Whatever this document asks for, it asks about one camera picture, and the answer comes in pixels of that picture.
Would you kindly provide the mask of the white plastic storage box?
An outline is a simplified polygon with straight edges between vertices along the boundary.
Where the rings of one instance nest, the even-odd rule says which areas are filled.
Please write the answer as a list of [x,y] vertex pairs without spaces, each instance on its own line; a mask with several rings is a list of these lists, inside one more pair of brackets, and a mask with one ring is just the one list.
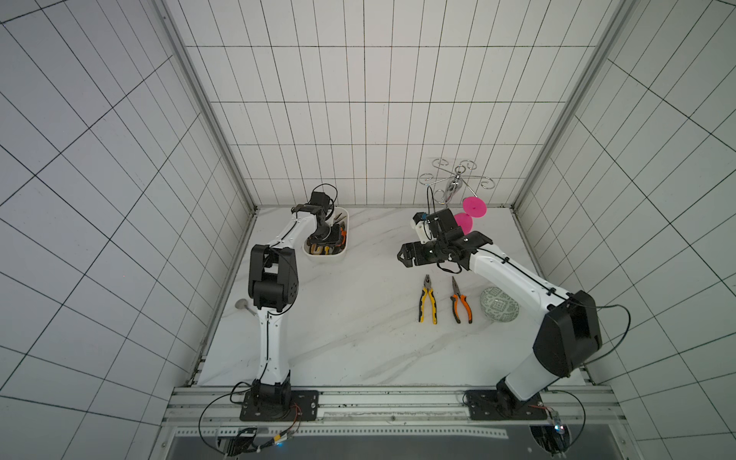
[[317,237],[308,237],[303,253],[316,263],[331,263],[341,260],[348,246],[349,212],[337,207],[335,214],[327,220],[327,230]]

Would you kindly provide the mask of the yellow combination pliers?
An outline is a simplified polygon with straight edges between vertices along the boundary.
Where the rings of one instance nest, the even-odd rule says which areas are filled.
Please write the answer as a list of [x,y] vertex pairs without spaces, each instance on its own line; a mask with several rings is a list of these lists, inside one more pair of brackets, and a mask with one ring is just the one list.
[[418,321],[422,323],[427,317],[433,325],[438,324],[438,309],[429,274],[424,278],[423,290],[420,295]]

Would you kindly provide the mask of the orange long nose pliers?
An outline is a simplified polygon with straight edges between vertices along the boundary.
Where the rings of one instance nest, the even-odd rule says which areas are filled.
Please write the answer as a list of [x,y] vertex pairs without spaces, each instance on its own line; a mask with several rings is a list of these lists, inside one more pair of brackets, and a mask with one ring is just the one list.
[[453,293],[450,299],[452,299],[452,314],[453,314],[453,318],[455,322],[457,324],[462,323],[462,319],[461,319],[459,310],[460,308],[463,308],[466,312],[468,323],[472,324],[473,323],[472,308],[470,307],[467,301],[467,297],[460,291],[460,287],[458,286],[458,283],[456,282],[456,279],[454,277],[452,277],[452,290],[453,290]]

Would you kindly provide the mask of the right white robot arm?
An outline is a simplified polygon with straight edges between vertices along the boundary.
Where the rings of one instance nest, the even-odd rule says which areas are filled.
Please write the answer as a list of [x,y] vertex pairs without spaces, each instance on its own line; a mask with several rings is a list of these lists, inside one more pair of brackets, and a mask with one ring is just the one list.
[[451,241],[405,243],[397,259],[412,266],[456,263],[500,288],[534,318],[538,331],[528,356],[496,384],[494,404],[511,418],[555,381],[567,378],[602,347],[594,299],[556,287],[508,257],[484,234]]

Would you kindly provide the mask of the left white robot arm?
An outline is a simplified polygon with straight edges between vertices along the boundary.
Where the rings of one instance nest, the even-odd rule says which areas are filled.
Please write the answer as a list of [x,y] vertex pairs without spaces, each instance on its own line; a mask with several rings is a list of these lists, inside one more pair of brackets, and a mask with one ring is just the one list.
[[260,327],[259,371],[250,389],[250,403],[260,412],[292,410],[291,368],[285,351],[287,313],[299,293],[296,249],[309,237],[330,233],[333,204],[298,204],[284,230],[250,252],[248,296]]

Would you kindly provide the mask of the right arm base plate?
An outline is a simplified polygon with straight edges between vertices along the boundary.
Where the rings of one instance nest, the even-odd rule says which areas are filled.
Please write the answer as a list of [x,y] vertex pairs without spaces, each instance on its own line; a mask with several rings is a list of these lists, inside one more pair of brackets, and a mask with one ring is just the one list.
[[546,421],[548,413],[536,404],[520,402],[512,394],[496,389],[466,390],[462,398],[473,421]]

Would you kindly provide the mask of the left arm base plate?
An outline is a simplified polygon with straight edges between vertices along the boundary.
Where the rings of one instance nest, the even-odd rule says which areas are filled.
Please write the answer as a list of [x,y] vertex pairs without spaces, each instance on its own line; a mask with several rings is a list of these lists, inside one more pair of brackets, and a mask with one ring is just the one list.
[[242,422],[312,422],[317,418],[320,393],[316,390],[290,390],[279,395],[251,391],[241,405]]

